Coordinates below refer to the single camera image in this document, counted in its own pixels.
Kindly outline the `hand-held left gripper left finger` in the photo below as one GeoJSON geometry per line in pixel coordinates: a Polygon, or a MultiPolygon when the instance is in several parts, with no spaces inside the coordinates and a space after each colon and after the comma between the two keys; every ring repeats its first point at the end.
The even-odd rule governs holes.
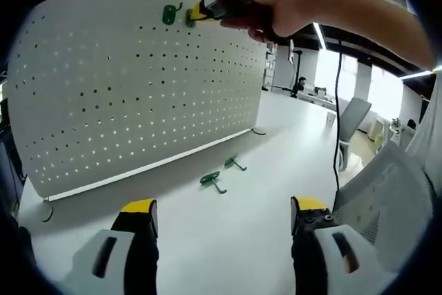
{"type": "Polygon", "coordinates": [[[157,200],[130,202],[73,256],[71,294],[157,294],[157,200]]]}

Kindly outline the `person's right hand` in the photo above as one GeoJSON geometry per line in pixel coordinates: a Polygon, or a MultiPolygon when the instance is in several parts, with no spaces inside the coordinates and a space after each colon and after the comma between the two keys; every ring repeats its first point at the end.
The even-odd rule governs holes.
{"type": "Polygon", "coordinates": [[[245,15],[221,21],[225,28],[246,30],[250,38],[259,42],[288,37],[315,18],[314,0],[250,0],[245,15]]]}

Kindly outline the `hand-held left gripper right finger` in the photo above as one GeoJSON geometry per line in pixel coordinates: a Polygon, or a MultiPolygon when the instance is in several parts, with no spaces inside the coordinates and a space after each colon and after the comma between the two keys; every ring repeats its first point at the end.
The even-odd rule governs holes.
{"type": "Polygon", "coordinates": [[[291,197],[291,235],[298,295],[382,294],[396,278],[364,237],[338,225],[315,198],[291,197]]]}

